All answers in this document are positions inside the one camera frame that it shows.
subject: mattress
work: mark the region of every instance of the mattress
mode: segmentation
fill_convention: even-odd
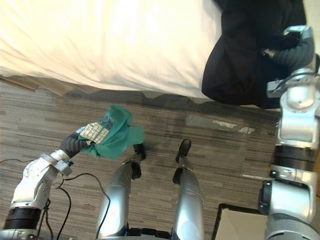
[[[0,0],[0,74],[195,98],[221,36],[211,0]]]

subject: robotic hand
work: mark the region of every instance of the robotic hand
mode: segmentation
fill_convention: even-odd
[[[268,215],[265,240],[320,240],[310,223],[316,213],[317,174],[313,172],[319,145],[319,78],[311,27],[291,26],[284,34],[299,34],[296,48],[264,53],[292,72],[269,82],[268,97],[281,97],[282,117],[270,168],[272,181],[260,191],[259,209]]]
[[[47,204],[55,177],[58,173],[68,176],[73,164],[70,159],[90,144],[78,141],[81,130],[65,138],[59,150],[51,155],[43,154],[25,167],[23,178],[15,188],[3,230],[0,231],[1,240],[37,238],[38,221]]]

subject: wire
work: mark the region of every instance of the wire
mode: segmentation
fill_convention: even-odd
[[[108,211],[109,211],[111,199],[110,199],[110,197],[108,196],[108,194],[105,192],[104,188],[102,187],[102,184],[101,184],[99,178],[97,178],[97,176],[95,176],[95,175],[92,174],[92,173],[84,172],[84,173],[81,173],[81,174],[79,174],[79,175],[77,175],[77,176],[75,176],[75,177],[66,178],[66,179],[64,179],[64,181],[71,181],[71,180],[77,179],[78,177],[83,176],[83,175],[88,175],[88,176],[91,176],[91,177],[95,178],[95,180],[98,182],[98,184],[99,184],[99,186],[100,186],[100,189],[101,189],[103,195],[108,199],[108,205],[107,205],[107,207],[106,207],[105,214],[104,214],[104,216],[103,216],[103,218],[102,218],[102,221],[101,221],[101,223],[100,223],[100,225],[99,225],[99,227],[98,227],[98,229],[97,229],[97,231],[96,231],[96,234],[95,234],[95,238],[97,239],[98,236],[99,236],[99,232],[100,232],[100,229],[101,229],[101,227],[102,227],[102,224],[104,223],[104,221],[105,221],[105,219],[106,219],[106,216],[107,216],[107,213],[108,213]]]
[[[51,229],[51,226],[50,226],[50,224],[49,224],[49,221],[48,221],[48,208],[46,209],[46,211],[45,211],[45,224],[46,224],[46,226],[48,227],[48,229],[49,229],[49,231],[50,231],[50,239],[51,240],[54,240],[54,233],[52,232],[52,229]]]
[[[6,161],[18,161],[20,163],[28,163],[28,162],[32,162],[33,160],[21,161],[19,159],[10,158],[10,159],[5,159],[5,160],[0,161],[0,164],[2,164],[3,162],[6,162]]]
[[[36,234],[36,238],[37,239],[39,238],[41,227],[42,227],[42,223],[43,223],[44,217],[45,217],[45,223],[46,223],[46,226],[48,227],[48,229],[50,231],[51,240],[54,240],[54,234],[52,232],[52,229],[51,229],[49,221],[48,221],[48,210],[49,210],[50,203],[51,203],[51,201],[50,201],[50,199],[48,199],[46,201],[46,204],[45,204],[45,207],[44,207],[44,210],[43,210],[43,213],[42,213],[42,217],[41,217],[41,220],[40,220],[39,229],[38,229],[38,232]]]
[[[316,72],[302,72],[302,73],[297,73],[297,74],[293,74],[290,75],[288,77],[286,77],[282,82],[280,82],[278,84],[278,86],[276,86],[276,88],[273,90],[273,92],[275,92],[278,88],[280,88],[281,86],[283,86],[286,82],[288,82],[290,79],[297,77],[297,76],[301,76],[301,75],[315,75],[315,76],[320,76],[320,74],[316,73]]]
[[[64,188],[61,187],[61,185],[62,185],[63,183],[64,183],[64,179],[62,180],[62,183],[60,184],[60,186],[56,187],[56,189],[59,189],[59,190],[63,191],[63,192],[65,193],[65,195],[68,197],[68,200],[69,200],[69,208],[68,208],[68,212],[67,212],[66,215],[65,215],[65,218],[64,218],[63,224],[62,224],[62,226],[61,226],[61,228],[60,228],[60,231],[59,231],[58,235],[56,236],[56,240],[59,240],[60,234],[62,233],[62,231],[63,231],[63,229],[64,229],[64,227],[65,227],[65,224],[66,224],[66,222],[67,222],[67,219],[68,219],[68,217],[69,217],[69,213],[70,213],[70,210],[71,210],[71,197],[70,197],[69,193],[68,193]]]

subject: dark cloth on bed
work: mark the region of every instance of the dark cloth on bed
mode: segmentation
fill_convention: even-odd
[[[305,25],[302,0],[216,0],[222,10],[222,35],[206,63],[202,92],[209,98],[234,105],[254,104],[278,108],[278,98],[267,98],[267,82],[289,75],[261,49],[283,50],[298,44],[283,36],[293,25]]]

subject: teal towel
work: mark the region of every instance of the teal towel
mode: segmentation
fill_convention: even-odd
[[[81,152],[96,157],[116,159],[128,146],[143,143],[144,130],[140,126],[131,126],[133,117],[125,108],[111,105],[103,119],[90,123],[80,132],[78,140],[93,141]]]

